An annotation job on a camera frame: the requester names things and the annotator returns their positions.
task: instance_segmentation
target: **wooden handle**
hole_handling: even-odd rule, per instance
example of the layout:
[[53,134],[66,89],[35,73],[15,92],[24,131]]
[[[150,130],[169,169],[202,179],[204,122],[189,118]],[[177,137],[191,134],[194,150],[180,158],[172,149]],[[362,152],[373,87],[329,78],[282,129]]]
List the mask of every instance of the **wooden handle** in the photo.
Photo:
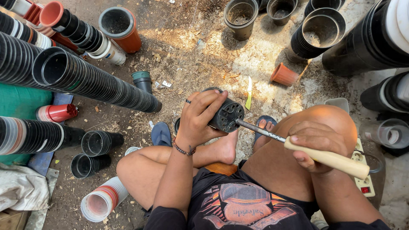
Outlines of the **wooden handle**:
[[339,171],[342,171],[361,180],[365,180],[369,173],[368,165],[364,165],[355,160],[349,159],[333,152],[320,151],[295,145],[291,143],[290,137],[287,137],[287,139],[285,140],[284,148],[304,151],[313,160],[318,161],[319,163],[322,163],[324,165],[328,165],[331,168],[338,169]]

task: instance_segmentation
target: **hand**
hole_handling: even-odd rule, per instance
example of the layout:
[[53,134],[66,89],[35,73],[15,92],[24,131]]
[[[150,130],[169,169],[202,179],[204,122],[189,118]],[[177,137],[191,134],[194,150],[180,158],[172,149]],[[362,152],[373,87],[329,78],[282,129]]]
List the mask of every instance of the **hand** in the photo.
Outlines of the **hand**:
[[[293,144],[308,147],[311,149],[330,151],[342,156],[348,155],[344,137],[336,133],[331,127],[325,124],[304,121],[295,124],[288,131]],[[292,154],[297,163],[310,173],[327,173],[333,168],[314,161],[304,151],[294,151]]]
[[214,117],[217,110],[227,99],[229,93],[218,90],[195,92],[187,99],[191,103],[185,103],[175,143],[185,152],[193,151],[198,145],[211,139],[227,136],[228,133],[208,126],[208,122]]

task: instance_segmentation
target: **toe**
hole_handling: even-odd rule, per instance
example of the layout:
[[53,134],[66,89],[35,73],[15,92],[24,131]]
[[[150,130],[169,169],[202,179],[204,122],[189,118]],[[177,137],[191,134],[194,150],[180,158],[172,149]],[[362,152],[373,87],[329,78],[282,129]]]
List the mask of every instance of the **toe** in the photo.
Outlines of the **toe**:
[[265,122],[264,119],[262,119],[262,120],[258,123],[258,126],[259,126],[260,128],[262,128],[262,129],[264,129],[265,125],[266,125],[266,122]]
[[267,122],[267,125],[265,126],[265,129],[267,129],[267,131],[271,131],[273,130],[274,125],[272,122]]

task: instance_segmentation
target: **black t-shirt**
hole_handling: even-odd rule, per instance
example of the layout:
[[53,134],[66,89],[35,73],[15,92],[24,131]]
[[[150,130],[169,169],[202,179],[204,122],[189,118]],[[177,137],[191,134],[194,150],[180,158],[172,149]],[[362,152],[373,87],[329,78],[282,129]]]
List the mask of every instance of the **black t-shirt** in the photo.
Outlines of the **black t-shirt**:
[[[202,202],[188,217],[180,210],[157,207],[145,230],[317,230],[304,211],[253,183],[226,183],[212,186],[200,196]],[[377,220],[372,224],[340,222],[328,230],[390,230]]]

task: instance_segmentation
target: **bare foot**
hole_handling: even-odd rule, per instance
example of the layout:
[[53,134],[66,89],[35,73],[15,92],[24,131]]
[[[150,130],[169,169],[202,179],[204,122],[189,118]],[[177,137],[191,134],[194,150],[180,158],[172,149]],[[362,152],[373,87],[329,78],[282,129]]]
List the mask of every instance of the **bare foot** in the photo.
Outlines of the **bare foot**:
[[[262,119],[259,123],[258,126],[262,129],[267,129],[267,131],[271,131],[274,128],[274,125],[272,122],[267,122],[267,124],[265,123],[266,120]],[[271,141],[271,138],[268,138],[264,135],[262,135],[261,137],[259,137],[256,140],[256,143],[254,143],[253,146],[253,153],[255,153],[259,148],[261,148],[263,145],[267,144],[269,141]]]
[[236,146],[238,140],[238,130],[229,133],[225,137],[220,137],[212,145],[218,150],[218,161],[225,164],[233,164],[236,160]]

